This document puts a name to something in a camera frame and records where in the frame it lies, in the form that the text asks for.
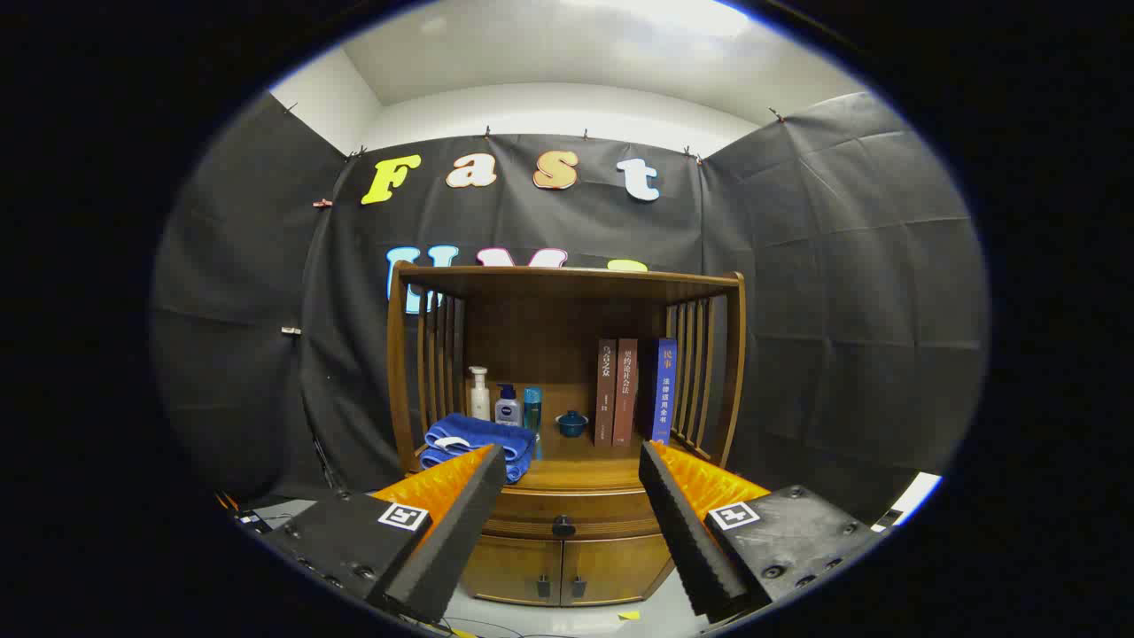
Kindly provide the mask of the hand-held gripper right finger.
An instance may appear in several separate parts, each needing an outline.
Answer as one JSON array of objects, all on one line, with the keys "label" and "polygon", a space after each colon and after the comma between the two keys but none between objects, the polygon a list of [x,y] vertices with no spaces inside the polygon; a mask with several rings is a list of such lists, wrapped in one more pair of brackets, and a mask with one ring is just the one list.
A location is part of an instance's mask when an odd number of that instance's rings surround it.
[{"label": "hand-held gripper right finger", "polygon": [[795,599],[885,541],[814,490],[765,490],[661,441],[641,445],[638,478],[693,613],[713,626]]}]

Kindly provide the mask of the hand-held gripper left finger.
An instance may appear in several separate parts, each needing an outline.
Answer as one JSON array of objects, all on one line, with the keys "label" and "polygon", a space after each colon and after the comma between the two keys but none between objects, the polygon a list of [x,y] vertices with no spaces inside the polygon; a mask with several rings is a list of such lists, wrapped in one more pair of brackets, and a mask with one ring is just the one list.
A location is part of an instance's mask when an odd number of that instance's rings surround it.
[{"label": "hand-held gripper left finger", "polygon": [[482,446],[373,495],[316,502],[264,541],[284,561],[346,596],[437,623],[505,480],[503,449]]}]

